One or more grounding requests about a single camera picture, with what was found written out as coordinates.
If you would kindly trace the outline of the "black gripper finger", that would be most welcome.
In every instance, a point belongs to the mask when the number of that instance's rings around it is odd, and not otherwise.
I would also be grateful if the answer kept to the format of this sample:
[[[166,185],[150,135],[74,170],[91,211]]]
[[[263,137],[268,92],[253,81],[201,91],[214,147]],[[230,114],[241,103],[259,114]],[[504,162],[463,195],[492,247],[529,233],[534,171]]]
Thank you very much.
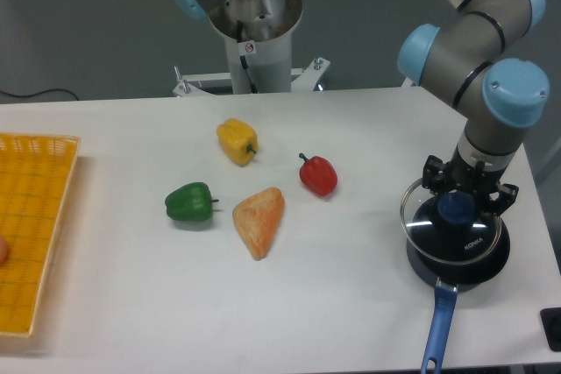
[[[484,212],[501,215],[516,201],[519,187],[514,184],[495,183],[484,189]]]
[[[449,165],[440,158],[429,155],[423,166],[422,187],[433,194],[443,194],[449,191]]]

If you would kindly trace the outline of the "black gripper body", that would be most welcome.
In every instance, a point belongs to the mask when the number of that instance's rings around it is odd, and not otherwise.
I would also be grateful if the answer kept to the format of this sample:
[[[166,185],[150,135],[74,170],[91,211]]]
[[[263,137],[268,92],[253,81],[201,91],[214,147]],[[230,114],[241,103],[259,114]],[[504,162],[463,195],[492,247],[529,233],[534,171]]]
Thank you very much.
[[[452,159],[444,169],[444,191],[461,191],[473,195],[479,201],[490,201],[497,192],[504,170],[490,171],[483,161],[475,166],[468,165],[463,159]]]

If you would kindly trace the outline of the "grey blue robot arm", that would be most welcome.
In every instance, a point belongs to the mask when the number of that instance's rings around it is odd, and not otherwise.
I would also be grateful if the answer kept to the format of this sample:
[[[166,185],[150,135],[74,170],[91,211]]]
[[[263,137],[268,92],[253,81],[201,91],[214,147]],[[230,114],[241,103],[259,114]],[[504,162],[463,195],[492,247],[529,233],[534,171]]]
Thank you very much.
[[[397,66],[465,117],[450,162],[429,158],[423,185],[436,194],[459,190],[479,211],[499,215],[518,193],[500,182],[527,130],[543,113],[550,84],[529,61],[505,59],[513,42],[542,18],[545,0],[448,0],[460,20],[447,30],[421,25],[404,41]],[[291,69],[292,32],[302,0],[175,0],[193,19],[209,18],[225,43],[235,93],[311,90],[328,64]]]

